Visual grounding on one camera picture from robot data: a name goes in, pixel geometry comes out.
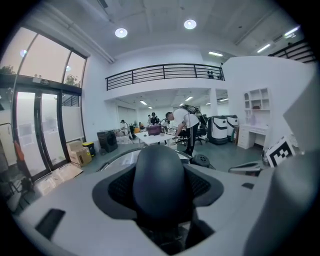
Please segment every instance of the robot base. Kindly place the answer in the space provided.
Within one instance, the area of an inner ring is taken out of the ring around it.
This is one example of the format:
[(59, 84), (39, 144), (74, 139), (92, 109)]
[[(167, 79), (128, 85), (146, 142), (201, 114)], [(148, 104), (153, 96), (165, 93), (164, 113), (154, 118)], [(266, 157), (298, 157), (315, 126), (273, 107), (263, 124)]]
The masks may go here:
[(225, 138), (209, 138), (209, 142), (211, 142), (213, 144), (217, 144), (217, 145), (225, 144), (228, 142), (228, 138), (227, 137), (225, 137)]

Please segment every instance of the glass door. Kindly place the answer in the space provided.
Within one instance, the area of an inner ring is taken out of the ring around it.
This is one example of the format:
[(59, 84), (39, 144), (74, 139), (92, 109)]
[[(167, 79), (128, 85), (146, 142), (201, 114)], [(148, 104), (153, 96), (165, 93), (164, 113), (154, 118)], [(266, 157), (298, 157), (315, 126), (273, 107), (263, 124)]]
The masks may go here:
[(19, 144), (33, 180), (66, 164), (68, 153), (62, 146), (59, 125), (59, 91), (23, 88), (16, 93), (16, 122)]

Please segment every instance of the black metal railing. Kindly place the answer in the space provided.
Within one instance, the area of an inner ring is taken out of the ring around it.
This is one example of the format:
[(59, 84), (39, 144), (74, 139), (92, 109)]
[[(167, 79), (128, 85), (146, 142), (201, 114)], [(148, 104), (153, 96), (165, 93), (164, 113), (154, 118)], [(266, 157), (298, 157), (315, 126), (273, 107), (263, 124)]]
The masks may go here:
[(269, 54), (271, 57), (279, 57), (299, 61), (303, 63), (316, 62), (317, 59), (306, 40), (300, 40), (287, 47)]
[(79, 96), (71, 95), (70, 97), (68, 97), (65, 100), (62, 98), (61, 105), (65, 106), (65, 107), (73, 107), (73, 106), (79, 107)]
[(171, 78), (205, 78), (224, 81), (221, 67), (191, 64), (172, 63), (145, 66), (111, 75), (105, 79), (106, 90), (127, 86), (131, 84)]

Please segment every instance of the cardboard box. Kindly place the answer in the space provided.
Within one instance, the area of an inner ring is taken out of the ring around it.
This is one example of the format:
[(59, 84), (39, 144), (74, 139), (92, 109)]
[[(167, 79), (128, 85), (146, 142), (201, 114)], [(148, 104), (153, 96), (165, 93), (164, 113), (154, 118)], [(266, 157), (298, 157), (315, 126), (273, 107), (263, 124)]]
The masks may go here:
[(77, 151), (70, 151), (69, 156), (71, 162), (79, 165), (80, 167), (87, 165), (92, 160), (89, 148), (87, 147), (83, 147)]
[(80, 140), (72, 141), (66, 144), (68, 152), (71, 151), (79, 151), (82, 150), (84, 147), (82, 146), (82, 142)]

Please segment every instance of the white shirt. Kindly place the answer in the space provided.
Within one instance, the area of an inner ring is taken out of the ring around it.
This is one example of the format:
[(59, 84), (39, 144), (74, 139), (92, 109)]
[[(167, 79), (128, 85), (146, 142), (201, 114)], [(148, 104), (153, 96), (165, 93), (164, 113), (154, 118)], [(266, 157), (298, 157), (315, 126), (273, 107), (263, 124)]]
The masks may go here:
[(178, 125), (185, 122), (186, 127), (190, 128), (199, 123), (199, 119), (195, 114), (190, 114), (186, 109), (178, 108), (173, 112), (174, 121)]
[(162, 120), (161, 125), (162, 125), (163, 127), (167, 127), (168, 122), (164, 119), (164, 120)]
[(121, 123), (121, 129), (128, 130), (128, 125), (126, 123)]

